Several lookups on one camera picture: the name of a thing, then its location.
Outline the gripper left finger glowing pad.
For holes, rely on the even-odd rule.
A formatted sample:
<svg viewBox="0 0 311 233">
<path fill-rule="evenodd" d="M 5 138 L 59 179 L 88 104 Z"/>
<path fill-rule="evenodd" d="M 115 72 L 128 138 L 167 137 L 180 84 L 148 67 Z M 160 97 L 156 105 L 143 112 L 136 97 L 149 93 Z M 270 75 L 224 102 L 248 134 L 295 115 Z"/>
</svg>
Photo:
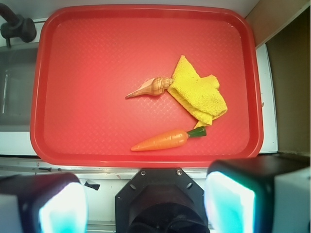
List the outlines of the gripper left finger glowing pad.
<svg viewBox="0 0 311 233">
<path fill-rule="evenodd" d="M 0 178 L 2 233 L 85 233 L 85 187 L 72 173 Z"/>
</svg>

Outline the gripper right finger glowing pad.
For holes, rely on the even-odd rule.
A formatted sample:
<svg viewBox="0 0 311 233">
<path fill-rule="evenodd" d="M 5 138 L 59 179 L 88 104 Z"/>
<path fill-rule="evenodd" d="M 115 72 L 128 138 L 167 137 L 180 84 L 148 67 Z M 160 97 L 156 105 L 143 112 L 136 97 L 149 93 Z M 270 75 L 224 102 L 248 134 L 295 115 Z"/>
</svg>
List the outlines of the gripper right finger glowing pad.
<svg viewBox="0 0 311 233">
<path fill-rule="evenodd" d="M 204 205 L 218 233 L 308 233 L 308 157 L 262 155 L 216 160 L 207 170 Z"/>
</svg>

